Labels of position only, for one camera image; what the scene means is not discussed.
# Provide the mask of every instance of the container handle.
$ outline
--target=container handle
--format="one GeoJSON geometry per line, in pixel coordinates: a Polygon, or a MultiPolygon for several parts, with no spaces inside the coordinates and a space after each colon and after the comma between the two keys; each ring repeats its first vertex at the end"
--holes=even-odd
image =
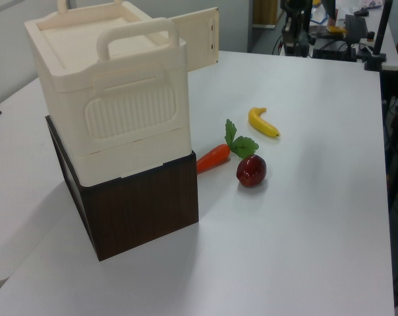
{"type": "Polygon", "coordinates": [[[133,22],[129,25],[105,30],[99,35],[96,42],[98,59],[99,61],[109,61],[108,45],[112,41],[161,31],[168,32],[168,47],[179,46],[179,29],[174,22],[167,18],[154,18],[147,21],[133,22]]]}
{"type": "MultiPolygon", "coordinates": [[[[120,5],[123,2],[123,0],[114,0],[114,3],[116,5],[120,5]]],[[[66,0],[57,0],[57,9],[60,13],[66,13],[67,12],[67,1],[66,0]]]]}

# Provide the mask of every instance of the white table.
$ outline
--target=white table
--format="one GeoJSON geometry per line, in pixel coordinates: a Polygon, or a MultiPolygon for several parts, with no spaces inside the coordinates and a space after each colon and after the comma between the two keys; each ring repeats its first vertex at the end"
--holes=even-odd
{"type": "Polygon", "coordinates": [[[0,110],[1,286],[72,199],[48,134],[39,80],[2,102],[0,110]]]}
{"type": "Polygon", "coordinates": [[[57,202],[65,215],[0,289],[0,315],[392,316],[378,74],[221,52],[188,79],[198,156],[231,119],[260,144],[263,184],[239,185],[232,155],[198,176],[198,224],[102,262],[57,202]],[[280,140],[248,125],[251,107],[280,140]]]}

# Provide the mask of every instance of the open lid flap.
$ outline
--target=open lid flap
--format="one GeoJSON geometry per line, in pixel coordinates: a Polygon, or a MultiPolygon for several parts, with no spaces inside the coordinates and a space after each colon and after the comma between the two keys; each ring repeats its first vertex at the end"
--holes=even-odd
{"type": "Polygon", "coordinates": [[[187,44],[188,71],[218,62],[219,11],[218,8],[170,18],[187,44]]]}

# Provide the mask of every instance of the white wall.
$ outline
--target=white wall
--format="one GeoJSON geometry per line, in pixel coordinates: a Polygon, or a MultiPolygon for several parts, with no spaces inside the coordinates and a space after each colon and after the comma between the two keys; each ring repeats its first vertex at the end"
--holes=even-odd
{"type": "MultiPolygon", "coordinates": [[[[71,0],[77,7],[109,3],[112,0],[71,0]]],[[[219,8],[219,49],[248,51],[252,29],[253,0],[131,0],[140,10],[153,18],[173,16],[219,8]]]]}
{"type": "Polygon", "coordinates": [[[0,12],[0,102],[37,76],[23,23],[54,11],[56,0],[23,0],[0,12]]]}

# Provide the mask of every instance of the yellow object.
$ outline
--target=yellow object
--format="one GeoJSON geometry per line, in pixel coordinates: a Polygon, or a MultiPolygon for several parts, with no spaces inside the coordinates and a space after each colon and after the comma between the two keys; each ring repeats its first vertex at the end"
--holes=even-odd
{"type": "Polygon", "coordinates": [[[271,137],[278,137],[279,132],[278,129],[271,125],[270,123],[266,122],[263,118],[260,117],[262,113],[266,112],[265,107],[253,107],[249,111],[249,123],[259,132],[271,136],[271,137]]]}
{"type": "Polygon", "coordinates": [[[347,33],[347,30],[340,26],[328,25],[326,29],[328,30],[329,33],[347,33]]]}

